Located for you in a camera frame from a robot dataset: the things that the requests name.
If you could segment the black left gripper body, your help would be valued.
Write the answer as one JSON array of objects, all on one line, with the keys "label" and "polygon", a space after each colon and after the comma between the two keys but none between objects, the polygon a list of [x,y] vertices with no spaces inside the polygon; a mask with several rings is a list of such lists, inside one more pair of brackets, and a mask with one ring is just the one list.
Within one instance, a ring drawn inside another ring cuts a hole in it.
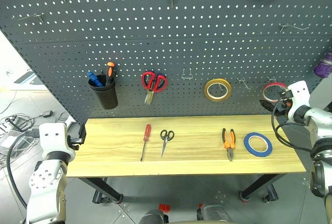
[{"label": "black left gripper body", "polygon": [[79,138],[80,124],[77,122],[72,122],[67,128],[67,143],[73,150],[78,150],[78,144],[72,143],[73,139]]}]

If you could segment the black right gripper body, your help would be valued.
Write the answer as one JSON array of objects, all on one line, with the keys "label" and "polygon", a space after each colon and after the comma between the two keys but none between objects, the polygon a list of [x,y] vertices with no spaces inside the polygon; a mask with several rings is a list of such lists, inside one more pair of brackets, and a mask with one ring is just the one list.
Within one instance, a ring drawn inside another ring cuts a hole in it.
[{"label": "black right gripper body", "polygon": [[279,100],[275,104],[276,110],[275,115],[279,116],[287,116],[293,105],[293,93],[291,90],[286,90],[284,92],[279,93]]}]

